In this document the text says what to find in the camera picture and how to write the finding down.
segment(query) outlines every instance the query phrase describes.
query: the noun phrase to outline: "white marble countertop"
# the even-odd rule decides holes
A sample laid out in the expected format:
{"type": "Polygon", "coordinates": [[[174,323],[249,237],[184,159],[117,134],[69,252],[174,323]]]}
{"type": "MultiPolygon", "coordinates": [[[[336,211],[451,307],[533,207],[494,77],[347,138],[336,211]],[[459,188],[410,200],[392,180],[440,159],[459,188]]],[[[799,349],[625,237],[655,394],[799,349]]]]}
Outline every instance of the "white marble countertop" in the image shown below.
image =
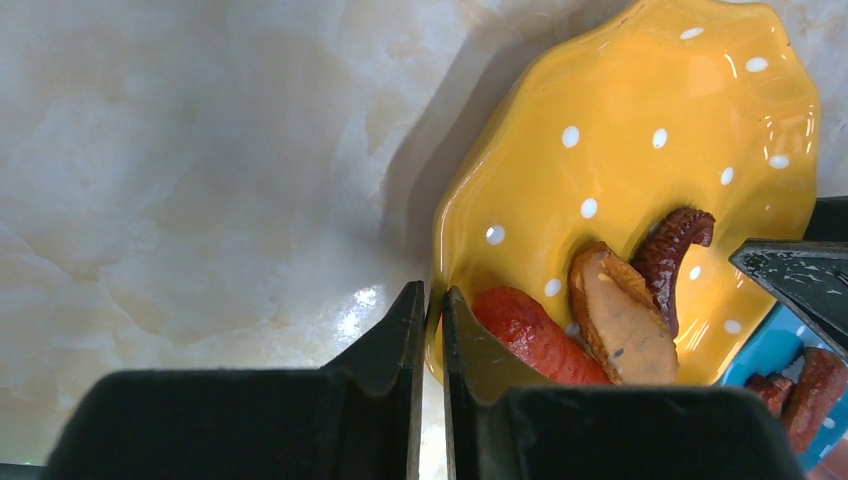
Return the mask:
{"type": "MultiPolygon", "coordinates": [[[[2,2],[0,461],[43,462],[112,370],[332,358],[427,277],[521,70],[626,3],[2,2]]],[[[848,3],[768,3],[821,91],[819,192],[848,194],[848,3]]]]}

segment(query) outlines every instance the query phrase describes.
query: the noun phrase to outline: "polka dot plate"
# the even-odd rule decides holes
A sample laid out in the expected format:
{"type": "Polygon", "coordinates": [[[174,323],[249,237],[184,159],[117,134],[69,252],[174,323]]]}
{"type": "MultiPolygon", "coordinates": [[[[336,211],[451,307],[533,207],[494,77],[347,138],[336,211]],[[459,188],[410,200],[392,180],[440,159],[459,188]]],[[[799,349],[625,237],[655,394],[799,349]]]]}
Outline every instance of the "polka dot plate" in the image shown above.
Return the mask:
{"type": "Polygon", "coordinates": [[[679,383],[711,385],[774,299],[730,265],[747,238],[798,239],[815,203],[819,98],[774,11],[641,0],[537,59],[495,111],[436,214],[427,362],[447,288],[520,288],[567,327],[575,252],[631,258],[676,207],[717,221],[677,285],[679,383]]]}
{"type": "MultiPolygon", "coordinates": [[[[780,305],[763,322],[760,330],[742,348],[733,360],[730,368],[721,377],[718,384],[725,386],[744,386],[751,375],[768,375],[783,372],[788,378],[797,380],[801,362],[798,354],[803,347],[830,347],[789,309],[780,305]]],[[[801,455],[801,466],[809,471],[824,458],[848,431],[848,395],[828,414],[813,444],[801,455]]]]}

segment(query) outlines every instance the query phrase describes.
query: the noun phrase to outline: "blue plate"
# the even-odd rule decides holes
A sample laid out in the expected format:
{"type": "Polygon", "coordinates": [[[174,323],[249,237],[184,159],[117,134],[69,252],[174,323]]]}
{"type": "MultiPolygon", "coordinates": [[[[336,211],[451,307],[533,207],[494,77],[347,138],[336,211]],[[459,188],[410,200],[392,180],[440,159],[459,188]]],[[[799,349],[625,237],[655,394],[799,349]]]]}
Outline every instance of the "blue plate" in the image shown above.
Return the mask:
{"type": "MultiPolygon", "coordinates": [[[[742,387],[755,373],[780,373],[792,365],[803,347],[830,350],[815,333],[783,305],[775,307],[760,330],[742,348],[718,385],[742,387]]],[[[810,471],[848,431],[848,395],[843,395],[828,414],[810,449],[801,456],[801,466],[810,471]]]]}

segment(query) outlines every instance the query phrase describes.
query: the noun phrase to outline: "meat piece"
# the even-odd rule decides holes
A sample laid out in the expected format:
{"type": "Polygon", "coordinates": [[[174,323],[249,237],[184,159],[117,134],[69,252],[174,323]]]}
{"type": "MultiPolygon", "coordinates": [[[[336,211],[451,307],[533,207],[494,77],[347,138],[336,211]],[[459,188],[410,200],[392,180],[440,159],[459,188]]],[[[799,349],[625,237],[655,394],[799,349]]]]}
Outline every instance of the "meat piece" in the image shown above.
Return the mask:
{"type": "Polygon", "coordinates": [[[748,379],[745,387],[759,395],[763,399],[763,402],[765,402],[769,412],[775,417],[779,417],[780,412],[783,411],[783,404],[789,398],[792,385],[794,385],[792,380],[789,380],[783,375],[774,374],[766,378],[762,375],[754,374],[748,379]]]}
{"type": "Polygon", "coordinates": [[[598,362],[521,290],[492,288],[477,297],[471,310],[515,356],[551,380],[566,385],[610,384],[598,362]]]}
{"type": "Polygon", "coordinates": [[[568,287],[580,332],[613,383],[677,381],[674,341],[645,279],[606,243],[575,257],[568,287]]]}
{"type": "Polygon", "coordinates": [[[668,324],[671,338],[677,337],[675,288],[683,257],[693,243],[709,247],[713,241],[715,218],[694,208],[678,208],[668,214],[636,252],[631,262],[645,277],[654,304],[668,324]]]}
{"type": "Polygon", "coordinates": [[[781,420],[798,454],[810,448],[827,414],[845,393],[848,367],[833,352],[804,349],[804,368],[781,420]]]}

